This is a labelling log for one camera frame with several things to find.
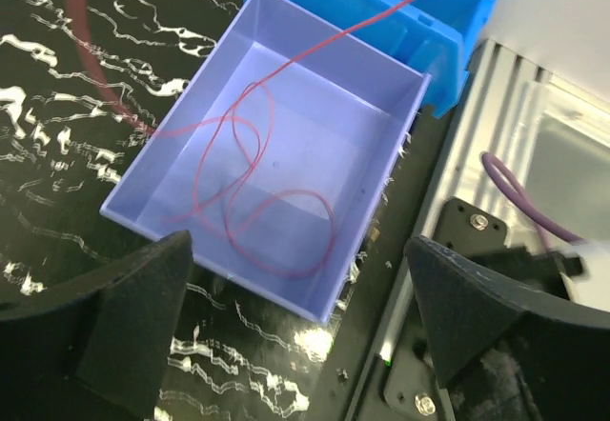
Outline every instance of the lavender plastic tray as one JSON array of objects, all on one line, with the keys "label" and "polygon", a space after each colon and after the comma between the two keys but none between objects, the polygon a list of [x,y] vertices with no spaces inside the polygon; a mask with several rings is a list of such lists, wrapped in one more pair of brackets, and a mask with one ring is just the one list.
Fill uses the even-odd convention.
[{"label": "lavender plastic tray", "polygon": [[[247,0],[159,129],[177,130],[221,116],[246,86],[337,31],[288,0]],[[193,178],[215,124],[172,138],[153,137],[101,213],[155,240],[188,229],[201,266],[306,318],[326,322],[428,82],[428,75],[348,36],[267,83],[274,99],[271,141],[233,203],[231,223],[238,227],[258,204],[285,190],[324,196],[335,217],[335,242],[320,270],[308,276],[290,278],[315,265],[331,236],[328,213],[312,196],[274,201],[237,237],[240,248],[288,277],[249,262],[197,216],[171,219],[193,209]],[[270,113],[263,90],[253,91],[238,115],[251,121],[264,140]],[[254,157],[252,131],[243,125],[238,131]],[[231,125],[225,125],[204,165],[199,199],[230,185],[247,166]],[[225,226],[229,197],[203,212],[219,230]]]}]

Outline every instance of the table surface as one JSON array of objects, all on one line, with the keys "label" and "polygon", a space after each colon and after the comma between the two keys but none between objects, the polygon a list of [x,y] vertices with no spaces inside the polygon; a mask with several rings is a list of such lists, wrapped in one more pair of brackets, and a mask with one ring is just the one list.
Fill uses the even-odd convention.
[{"label": "table surface", "polygon": [[[121,102],[158,124],[240,0],[87,3],[91,42],[81,44]],[[7,299],[35,295],[145,245],[98,210],[146,138],[116,118],[85,71],[65,0],[0,0],[0,18],[0,298]],[[417,153],[400,154],[328,325],[196,271],[156,419],[303,419],[313,405],[322,412],[337,405],[334,390],[314,396],[316,383],[322,375],[324,388],[330,381],[349,388],[336,370],[357,371],[425,192],[431,147],[442,138],[438,121],[426,116],[418,124]],[[417,181],[404,181],[409,175]]]}]

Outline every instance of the screw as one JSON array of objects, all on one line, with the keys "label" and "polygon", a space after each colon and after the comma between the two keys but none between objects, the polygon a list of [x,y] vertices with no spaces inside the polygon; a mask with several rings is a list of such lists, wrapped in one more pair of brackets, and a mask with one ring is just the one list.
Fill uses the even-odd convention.
[{"label": "screw", "polygon": [[470,225],[477,231],[485,231],[489,225],[489,221],[482,214],[473,214],[470,217]]},{"label": "screw", "polygon": [[420,414],[429,416],[437,412],[437,406],[435,405],[432,398],[425,392],[416,395],[416,408]]},{"label": "screw", "polygon": [[339,383],[341,384],[344,384],[348,379],[347,372],[345,371],[345,369],[337,369],[336,376],[338,377]]}]

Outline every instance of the plastic bin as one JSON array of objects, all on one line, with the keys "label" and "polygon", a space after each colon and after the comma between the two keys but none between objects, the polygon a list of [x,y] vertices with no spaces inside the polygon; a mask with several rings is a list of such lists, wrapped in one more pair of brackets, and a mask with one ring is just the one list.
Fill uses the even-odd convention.
[{"label": "plastic bin", "polygon": [[[160,133],[221,116],[249,84],[337,31],[288,0],[248,0],[163,120]],[[193,178],[216,124],[173,138],[154,136],[101,213],[151,239],[186,228],[193,235],[194,258],[203,267],[306,318],[327,321],[428,82],[428,75],[350,36],[267,83],[274,98],[273,134],[231,208],[231,223],[238,226],[257,205],[285,190],[323,195],[335,216],[335,242],[325,264],[308,276],[292,277],[322,259],[331,236],[327,212],[313,197],[274,201],[238,236],[242,249],[281,274],[250,262],[199,218],[172,219],[193,209]],[[238,115],[259,128],[264,139],[270,120],[265,92],[253,91]],[[238,130],[254,157],[255,137]],[[247,168],[231,124],[219,133],[204,166],[200,200]],[[228,198],[203,213],[217,229],[225,229]]]},{"label": "plastic bin", "polygon": [[[400,0],[292,0],[345,29]],[[496,0],[417,0],[355,36],[412,69],[432,75],[423,103],[441,116],[459,99],[467,64]]]}]

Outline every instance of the red cable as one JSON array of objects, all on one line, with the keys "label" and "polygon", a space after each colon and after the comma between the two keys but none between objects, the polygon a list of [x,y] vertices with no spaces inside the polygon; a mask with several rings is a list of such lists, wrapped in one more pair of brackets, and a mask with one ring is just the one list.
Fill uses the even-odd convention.
[{"label": "red cable", "polygon": [[[158,130],[155,131],[153,128],[147,126],[145,123],[138,121],[137,117],[132,115],[131,112],[123,106],[120,99],[118,99],[117,96],[112,91],[112,89],[108,87],[108,82],[106,81],[106,77],[104,76],[104,72],[101,70],[101,67],[99,65],[99,62],[97,61],[97,58],[95,56],[93,56],[87,50],[87,48],[85,48],[81,43],[76,42],[76,45],[77,45],[81,60],[82,60],[83,64],[85,65],[86,69],[88,70],[88,72],[91,76],[91,79],[93,79],[93,80],[95,80],[95,82],[99,83],[99,85],[96,85],[96,86],[98,87],[99,92],[102,95],[102,97],[105,100],[115,102],[112,104],[114,109],[119,114],[127,116],[128,119],[126,119],[126,121],[129,122],[135,128],[137,128],[139,130],[143,130],[149,135],[154,134],[154,136],[165,137],[165,136],[176,136],[176,135],[186,132],[186,131],[196,130],[197,128],[206,126],[208,124],[212,124],[212,123],[217,124],[217,127],[213,133],[213,136],[212,136],[209,144],[204,149],[204,152],[199,160],[199,164],[197,166],[197,171],[195,173],[194,182],[193,182],[193,210],[188,214],[178,216],[177,218],[174,218],[174,219],[177,219],[177,220],[186,219],[190,216],[193,216],[194,214],[197,214],[199,217],[199,220],[206,228],[213,231],[214,233],[220,233],[222,236],[227,237],[229,239],[229,241],[232,243],[232,245],[234,246],[234,248],[245,259],[247,259],[251,263],[255,264],[256,266],[259,266],[261,269],[263,269],[265,271],[269,271],[274,274],[285,276],[285,277],[302,277],[302,276],[311,275],[312,273],[321,269],[323,264],[326,262],[326,259],[328,258],[329,254],[333,248],[333,244],[335,242],[336,229],[335,229],[335,218],[333,215],[332,207],[324,199],[324,197],[322,197],[319,193],[317,193],[315,191],[311,191],[311,190],[285,190],[283,192],[277,193],[277,194],[269,197],[268,199],[263,201],[261,204],[259,204],[258,207],[256,207],[254,209],[253,213],[246,219],[246,221],[241,224],[241,226],[237,229],[237,231],[231,231],[231,226],[230,226],[231,210],[232,210],[234,200],[235,200],[236,196],[239,194],[239,192],[241,191],[241,188],[248,181],[248,178],[250,178],[250,176],[252,175],[254,170],[258,167],[258,164],[260,163],[260,160],[267,149],[269,140],[271,138],[271,134],[273,132],[274,116],[275,116],[274,100],[271,95],[271,92],[265,86],[265,83],[268,80],[275,77],[276,75],[278,75],[279,73],[281,73],[283,70],[287,69],[292,64],[294,64],[294,63],[300,61],[301,59],[303,59],[304,57],[308,56],[309,54],[324,48],[325,46],[329,45],[330,43],[333,43],[334,41],[338,40],[339,38],[347,36],[356,30],[360,30],[362,28],[370,26],[370,25],[376,23],[377,21],[380,21],[380,20],[390,16],[391,14],[401,10],[402,8],[406,7],[407,5],[409,5],[415,1],[416,0],[403,0],[399,4],[383,11],[382,13],[380,13],[376,16],[373,16],[372,18],[369,18],[365,21],[362,21],[361,23],[358,23],[354,26],[351,26],[350,28],[348,28],[346,30],[338,32],[335,35],[333,35],[332,37],[328,38],[327,40],[319,43],[318,45],[315,45],[315,46],[309,48],[308,50],[303,51],[302,53],[293,57],[291,60],[287,61],[277,70],[274,70],[272,73],[265,76],[261,80],[248,85],[244,89],[244,91],[242,91],[239,98],[225,111],[225,113],[222,116],[220,116],[218,118],[206,119],[206,120],[202,121],[201,123],[193,124],[186,128],[182,128],[180,130],[174,130],[174,131],[163,131],[163,132],[160,132]],[[86,43],[86,44],[92,44],[88,21],[87,21],[86,0],[66,0],[66,12],[67,12],[69,18],[71,18],[71,20],[72,20],[71,26],[72,26],[74,35],[81,42]],[[269,107],[270,107],[269,130],[267,132],[267,137],[265,139],[265,142],[264,142],[262,148],[260,146],[260,134],[259,134],[258,130],[256,130],[256,128],[254,127],[254,125],[252,123],[250,123],[242,118],[239,118],[236,115],[239,105],[253,90],[257,89],[258,87],[262,87],[262,89],[267,93],[267,97],[269,99]],[[221,130],[223,124],[225,124],[226,122],[230,122],[230,121],[232,122],[232,126],[233,126],[235,142],[237,143],[242,154],[248,161],[249,166],[241,176],[239,176],[236,180],[234,180],[232,182],[231,185],[229,185],[228,187],[225,187],[224,189],[217,192],[215,195],[206,199],[205,201],[199,201],[199,198],[197,196],[197,190],[198,190],[199,178],[200,178],[201,172],[203,170],[203,165],[207,159],[210,149],[212,148],[212,146],[214,144],[214,141],[216,140],[216,137],[220,133],[220,130]],[[239,139],[239,137],[237,135],[237,128],[236,128],[237,123],[246,125],[248,128],[250,128],[254,132],[254,134],[256,136],[256,139],[258,142],[258,148],[257,148],[256,156],[254,157],[254,159],[250,158],[250,156],[246,152],[245,147],[243,146],[243,144],[241,143],[241,140]],[[229,192],[229,190],[235,186],[236,186],[235,191],[231,194],[229,203],[226,208],[225,223],[224,223],[225,232],[222,233],[219,230],[215,229],[208,221],[206,221],[205,217],[203,216],[202,211],[204,210],[205,207],[209,206],[212,202],[215,202],[216,200],[218,200],[220,197],[222,197],[225,193]],[[241,248],[241,246],[236,242],[236,237],[239,234],[241,234],[243,231],[245,231],[253,223],[253,221],[255,221],[255,219],[258,217],[258,215],[260,215],[260,213],[263,212],[267,207],[269,207],[275,200],[280,200],[284,197],[293,196],[293,195],[310,195],[312,197],[315,197],[322,203],[322,205],[324,206],[324,208],[326,209],[326,211],[328,212],[328,215],[329,215],[329,220],[330,220],[330,224],[331,224],[331,237],[329,238],[329,244],[324,252],[324,255],[322,256],[322,258],[319,260],[319,262],[317,264],[315,264],[311,268],[308,268],[307,270],[286,272],[286,271],[278,270],[277,268],[274,268],[274,267],[270,266],[269,264],[265,264],[265,263],[262,263],[261,261],[257,260],[251,254],[249,254],[245,249]]]}]

